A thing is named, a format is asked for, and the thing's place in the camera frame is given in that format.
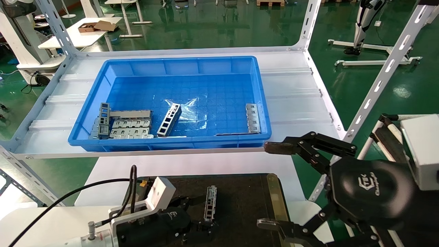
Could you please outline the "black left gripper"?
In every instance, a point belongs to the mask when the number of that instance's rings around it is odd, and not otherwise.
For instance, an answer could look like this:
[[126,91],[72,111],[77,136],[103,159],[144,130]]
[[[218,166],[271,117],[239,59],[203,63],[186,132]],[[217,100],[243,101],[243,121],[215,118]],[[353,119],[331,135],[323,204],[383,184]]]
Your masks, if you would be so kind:
[[181,237],[211,237],[215,223],[192,221],[185,211],[190,206],[203,204],[205,197],[178,196],[177,206],[184,210],[163,210],[117,226],[119,247],[164,247]]

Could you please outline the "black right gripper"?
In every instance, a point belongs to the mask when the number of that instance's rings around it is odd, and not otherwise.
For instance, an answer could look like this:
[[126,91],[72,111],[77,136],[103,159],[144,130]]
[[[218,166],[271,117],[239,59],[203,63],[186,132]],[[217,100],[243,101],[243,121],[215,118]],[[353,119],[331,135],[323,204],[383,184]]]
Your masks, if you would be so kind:
[[[405,226],[417,185],[411,171],[403,164],[342,158],[330,167],[330,161],[319,151],[353,157],[357,147],[313,131],[301,137],[286,137],[282,142],[265,142],[264,150],[269,154],[299,155],[320,174],[329,173],[333,199],[352,221],[393,230]],[[304,225],[320,210],[316,203],[286,203],[279,220],[261,218],[257,220],[257,226],[279,235],[281,247],[302,247],[287,242],[278,232],[281,220],[286,223],[290,219]],[[334,241],[328,223],[318,227],[314,235],[323,243]]]

